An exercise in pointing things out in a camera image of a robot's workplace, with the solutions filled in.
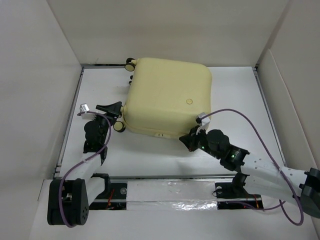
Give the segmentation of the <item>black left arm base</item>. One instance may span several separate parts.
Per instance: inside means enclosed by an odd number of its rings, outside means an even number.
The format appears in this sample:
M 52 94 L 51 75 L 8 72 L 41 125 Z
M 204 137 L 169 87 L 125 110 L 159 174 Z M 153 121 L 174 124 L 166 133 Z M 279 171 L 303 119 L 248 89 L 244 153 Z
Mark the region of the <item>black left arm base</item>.
M 107 190 L 100 193 L 89 205 L 90 210 L 126 210 L 128 184 L 123 181 L 108 180 Z

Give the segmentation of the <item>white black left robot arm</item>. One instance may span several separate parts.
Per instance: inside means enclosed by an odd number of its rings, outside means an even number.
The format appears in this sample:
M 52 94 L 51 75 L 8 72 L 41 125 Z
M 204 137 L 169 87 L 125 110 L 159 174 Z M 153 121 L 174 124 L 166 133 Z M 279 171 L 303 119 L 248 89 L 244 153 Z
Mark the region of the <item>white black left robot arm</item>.
M 87 222 L 90 205 L 97 197 L 113 198 L 115 190 L 107 173 L 97 173 L 108 153 L 113 126 L 122 116 L 122 102 L 97 105 L 96 111 L 87 104 L 79 108 L 78 116 L 88 119 L 84 125 L 84 158 L 61 178 L 49 185 L 47 223 L 50 226 L 73 228 Z

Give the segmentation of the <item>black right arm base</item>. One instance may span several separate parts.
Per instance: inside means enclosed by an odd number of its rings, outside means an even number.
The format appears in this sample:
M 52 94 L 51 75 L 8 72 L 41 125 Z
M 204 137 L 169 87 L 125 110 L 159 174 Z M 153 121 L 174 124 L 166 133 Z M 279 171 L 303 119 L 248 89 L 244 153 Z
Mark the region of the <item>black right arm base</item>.
M 231 182 L 216 182 L 212 195 L 217 199 L 219 210 L 263 210 L 260 195 L 248 194 L 244 189 L 233 186 Z

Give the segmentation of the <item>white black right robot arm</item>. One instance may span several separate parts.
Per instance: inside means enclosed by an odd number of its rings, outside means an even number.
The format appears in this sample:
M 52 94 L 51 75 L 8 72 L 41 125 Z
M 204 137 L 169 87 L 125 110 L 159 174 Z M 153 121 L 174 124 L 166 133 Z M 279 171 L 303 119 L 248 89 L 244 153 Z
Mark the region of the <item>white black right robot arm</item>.
M 237 197 L 246 193 L 263 195 L 301 207 L 303 213 L 320 217 L 320 171 L 277 167 L 248 150 L 230 144 L 221 130 L 206 132 L 198 126 L 179 137 L 190 152 L 202 150 L 219 160 L 225 169 L 236 172 L 231 191 Z

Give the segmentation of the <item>pale yellow hard-shell suitcase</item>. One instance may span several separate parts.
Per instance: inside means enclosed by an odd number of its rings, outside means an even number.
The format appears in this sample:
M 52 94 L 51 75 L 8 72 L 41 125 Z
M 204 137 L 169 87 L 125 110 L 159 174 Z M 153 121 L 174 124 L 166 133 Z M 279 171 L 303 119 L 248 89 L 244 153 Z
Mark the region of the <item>pale yellow hard-shell suitcase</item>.
M 143 57 L 128 58 L 124 68 L 133 75 L 122 122 L 133 133 L 179 138 L 211 112 L 213 77 L 205 65 Z

